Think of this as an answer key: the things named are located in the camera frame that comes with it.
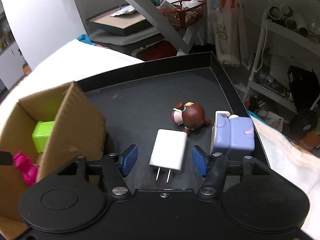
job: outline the gray chair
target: gray chair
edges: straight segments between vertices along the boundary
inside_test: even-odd
[[[153,44],[164,38],[155,27],[150,27],[128,36],[117,36],[86,25],[86,19],[125,4],[125,0],[75,0],[75,3],[87,35],[94,43],[131,55],[133,50]]]

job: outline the metal prong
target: metal prong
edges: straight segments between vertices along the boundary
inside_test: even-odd
[[[160,167],[158,168],[158,173],[157,173],[157,176],[156,176],[156,180],[158,180],[159,172],[160,172]]]
[[[170,173],[171,173],[171,169],[169,169],[169,172],[168,172],[167,183],[169,182]]]

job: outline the brown-haired doll figure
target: brown-haired doll figure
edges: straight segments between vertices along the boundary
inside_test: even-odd
[[[188,102],[184,105],[183,102],[179,102],[173,110],[173,121],[178,125],[183,124],[185,127],[183,132],[188,135],[192,130],[211,123],[211,120],[205,117],[204,109],[199,104]]]

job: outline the purple block toy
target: purple block toy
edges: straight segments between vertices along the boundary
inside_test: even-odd
[[[212,128],[210,153],[221,152],[228,159],[241,161],[254,150],[252,119],[216,111]]]

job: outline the green cube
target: green cube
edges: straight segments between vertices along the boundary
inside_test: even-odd
[[[35,144],[38,153],[43,153],[45,144],[51,134],[54,121],[52,122],[37,122],[32,133],[32,140]]]

